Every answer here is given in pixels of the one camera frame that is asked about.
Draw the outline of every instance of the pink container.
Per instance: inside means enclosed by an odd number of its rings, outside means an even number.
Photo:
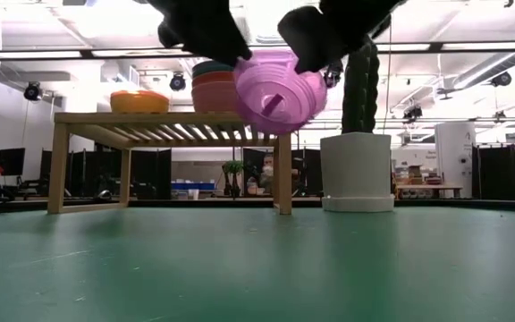
[[[272,134],[296,131],[325,108],[327,88],[318,72],[294,71],[291,51],[260,50],[234,69],[237,110],[258,130]]]
[[[198,113],[235,112],[238,95],[232,81],[216,81],[194,87],[192,100]]]

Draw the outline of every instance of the orange bowl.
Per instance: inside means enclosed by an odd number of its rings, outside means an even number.
[[[111,94],[111,109],[115,113],[167,113],[169,105],[167,97],[147,90]]]
[[[231,81],[233,82],[233,72],[208,72],[194,77],[192,80],[192,88],[209,82]]]
[[[233,82],[212,82],[193,89],[192,100],[198,113],[235,112],[238,94]]]

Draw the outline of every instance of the green floor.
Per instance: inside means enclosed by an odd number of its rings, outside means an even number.
[[[0,321],[514,321],[515,213],[0,216]]]

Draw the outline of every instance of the table leg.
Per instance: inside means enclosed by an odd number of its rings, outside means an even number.
[[[129,205],[131,197],[131,151],[122,150],[121,160],[121,196],[119,202],[125,207]]]
[[[56,123],[53,134],[53,154],[51,156],[51,177],[49,182],[48,214],[59,214],[63,209],[64,179],[69,150],[67,124]]]
[[[272,194],[274,195],[274,205],[279,205],[279,145],[274,146],[274,182],[272,184]]]
[[[291,215],[291,133],[277,137],[274,149],[274,200],[280,215]]]

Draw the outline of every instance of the stacked bowls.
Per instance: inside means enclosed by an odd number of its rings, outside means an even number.
[[[111,94],[115,113],[167,113],[170,100],[149,90],[121,90]]]
[[[233,68],[215,61],[192,68],[192,100],[198,113],[234,112],[237,104]]]
[[[296,131],[324,110],[327,87],[319,72],[297,74],[291,51],[255,51],[236,65],[238,114],[259,131]]]

